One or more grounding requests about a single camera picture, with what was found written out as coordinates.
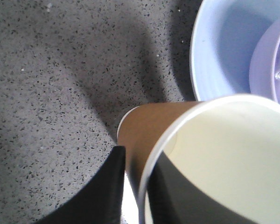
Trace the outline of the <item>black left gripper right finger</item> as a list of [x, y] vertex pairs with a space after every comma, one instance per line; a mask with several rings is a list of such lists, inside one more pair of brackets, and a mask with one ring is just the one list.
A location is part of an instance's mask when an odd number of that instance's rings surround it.
[[189, 180], [161, 153], [149, 178], [149, 206], [155, 224], [251, 224], [216, 202]]

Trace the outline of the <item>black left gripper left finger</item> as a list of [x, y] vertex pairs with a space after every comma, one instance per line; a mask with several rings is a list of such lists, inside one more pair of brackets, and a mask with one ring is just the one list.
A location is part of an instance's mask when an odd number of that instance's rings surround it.
[[114, 147], [92, 179], [67, 203], [38, 224], [119, 224], [126, 149]]

